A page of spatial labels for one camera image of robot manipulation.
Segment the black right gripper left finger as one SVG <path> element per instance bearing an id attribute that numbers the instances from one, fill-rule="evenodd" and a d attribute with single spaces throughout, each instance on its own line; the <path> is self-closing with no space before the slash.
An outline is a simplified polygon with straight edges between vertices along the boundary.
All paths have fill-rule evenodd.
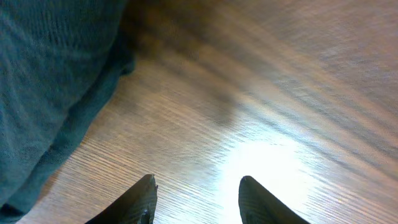
<path id="1" fill-rule="evenodd" d="M 146 174 L 86 224 L 153 224 L 157 188 L 154 174 Z"/>

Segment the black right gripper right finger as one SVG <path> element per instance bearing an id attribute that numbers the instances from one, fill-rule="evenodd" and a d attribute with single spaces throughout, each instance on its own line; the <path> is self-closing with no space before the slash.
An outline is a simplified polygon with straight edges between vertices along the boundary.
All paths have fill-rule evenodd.
<path id="1" fill-rule="evenodd" d="M 243 224 L 309 224 L 249 175 L 240 181 L 238 204 Z"/>

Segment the black printed t-shirt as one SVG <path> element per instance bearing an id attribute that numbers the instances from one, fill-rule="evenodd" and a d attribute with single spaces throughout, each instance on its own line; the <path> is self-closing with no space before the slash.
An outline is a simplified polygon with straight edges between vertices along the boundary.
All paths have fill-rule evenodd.
<path id="1" fill-rule="evenodd" d="M 125 0 L 1 1 L 1 222 L 16 223 L 134 67 Z"/>

